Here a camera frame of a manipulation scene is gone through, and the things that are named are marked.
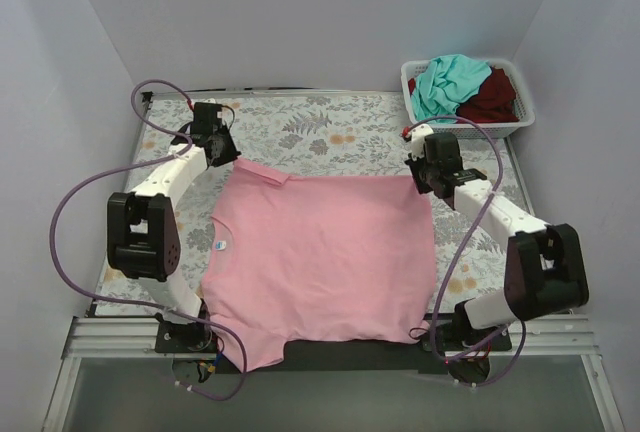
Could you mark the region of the pink t shirt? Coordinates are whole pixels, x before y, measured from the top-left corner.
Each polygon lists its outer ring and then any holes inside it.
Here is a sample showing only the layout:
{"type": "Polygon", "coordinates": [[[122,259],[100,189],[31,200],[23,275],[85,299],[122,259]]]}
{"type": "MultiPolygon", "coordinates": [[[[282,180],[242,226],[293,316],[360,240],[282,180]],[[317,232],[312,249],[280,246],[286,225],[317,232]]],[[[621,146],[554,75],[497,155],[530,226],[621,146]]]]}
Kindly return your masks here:
{"type": "Polygon", "coordinates": [[[224,356],[252,371],[295,340],[410,343],[436,289],[430,200],[408,176],[296,176],[237,160],[202,282],[224,356]]]}

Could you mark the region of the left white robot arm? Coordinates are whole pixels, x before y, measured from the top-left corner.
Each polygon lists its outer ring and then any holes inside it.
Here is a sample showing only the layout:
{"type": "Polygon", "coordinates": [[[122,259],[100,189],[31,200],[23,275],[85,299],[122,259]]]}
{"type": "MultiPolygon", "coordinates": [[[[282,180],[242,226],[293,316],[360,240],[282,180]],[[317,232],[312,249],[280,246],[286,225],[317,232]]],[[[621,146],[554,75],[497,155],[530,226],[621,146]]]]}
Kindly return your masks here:
{"type": "Polygon", "coordinates": [[[203,301],[179,271],[181,244],[174,207],[208,169],[235,161],[241,152],[231,137],[235,111],[223,104],[197,102],[193,120],[178,131],[167,155],[149,176],[107,203],[109,266],[139,283],[161,313],[194,316],[182,322],[178,339],[193,352],[213,338],[211,325],[198,318],[203,301]]]}

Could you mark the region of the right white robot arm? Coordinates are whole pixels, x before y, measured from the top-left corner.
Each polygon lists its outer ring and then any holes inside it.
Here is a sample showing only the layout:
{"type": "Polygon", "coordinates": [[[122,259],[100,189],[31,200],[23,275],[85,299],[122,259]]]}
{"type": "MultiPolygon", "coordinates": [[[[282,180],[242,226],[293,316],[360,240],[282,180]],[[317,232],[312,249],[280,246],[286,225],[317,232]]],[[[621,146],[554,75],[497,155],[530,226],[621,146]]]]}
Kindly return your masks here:
{"type": "Polygon", "coordinates": [[[410,144],[405,164],[418,192],[466,216],[506,253],[503,287],[455,306],[452,335],[460,347],[479,347],[490,328],[587,304],[589,287],[573,227],[534,217],[500,195],[497,181],[466,169],[455,135],[423,124],[406,129],[403,138],[410,144]]]}

